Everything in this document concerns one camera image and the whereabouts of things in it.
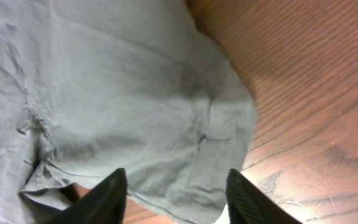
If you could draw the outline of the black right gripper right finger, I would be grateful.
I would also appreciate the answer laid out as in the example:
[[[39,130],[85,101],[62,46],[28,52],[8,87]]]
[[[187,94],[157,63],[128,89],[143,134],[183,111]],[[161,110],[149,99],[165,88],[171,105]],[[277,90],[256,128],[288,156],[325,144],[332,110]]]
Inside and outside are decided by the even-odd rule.
[[[226,200],[230,224],[301,224],[235,169],[227,175]]]

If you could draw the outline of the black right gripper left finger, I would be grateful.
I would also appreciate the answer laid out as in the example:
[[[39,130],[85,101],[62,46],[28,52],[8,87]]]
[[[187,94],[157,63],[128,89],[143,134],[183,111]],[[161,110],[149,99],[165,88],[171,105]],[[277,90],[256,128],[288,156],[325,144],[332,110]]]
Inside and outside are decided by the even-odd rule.
[[[46,224],[122,224],[126,196],[126,172],[119,168]]]

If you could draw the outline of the grey shorts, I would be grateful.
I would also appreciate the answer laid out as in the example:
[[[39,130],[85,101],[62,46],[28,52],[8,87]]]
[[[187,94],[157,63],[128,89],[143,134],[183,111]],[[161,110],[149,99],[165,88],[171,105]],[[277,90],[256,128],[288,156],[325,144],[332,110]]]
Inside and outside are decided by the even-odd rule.
[[[0,1],[0,223],[42,223],[119,168],[145,208],[214,223],[256,118],[184,1]]]

